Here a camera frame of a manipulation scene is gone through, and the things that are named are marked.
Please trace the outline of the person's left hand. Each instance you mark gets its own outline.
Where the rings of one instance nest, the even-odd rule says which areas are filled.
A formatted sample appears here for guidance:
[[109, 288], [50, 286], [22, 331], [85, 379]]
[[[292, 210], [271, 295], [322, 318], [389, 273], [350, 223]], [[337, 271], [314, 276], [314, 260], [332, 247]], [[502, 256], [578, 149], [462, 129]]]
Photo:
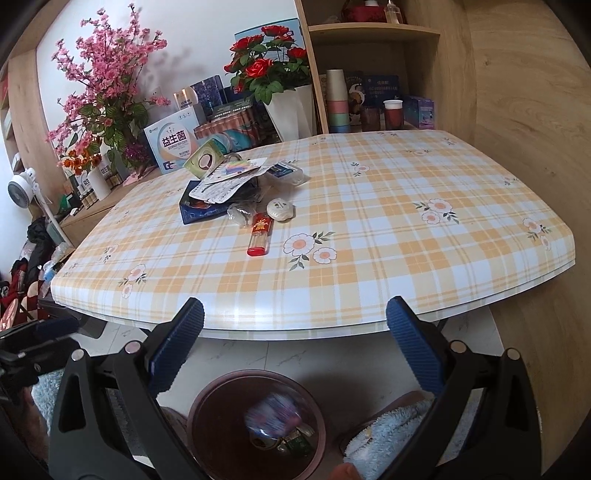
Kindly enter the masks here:
[[31, 391], [30, 387], [21, 391], [15, 419], [29, 450], [35, 457], [46, 462], [49, 451], [47, 424], [34, 402]]

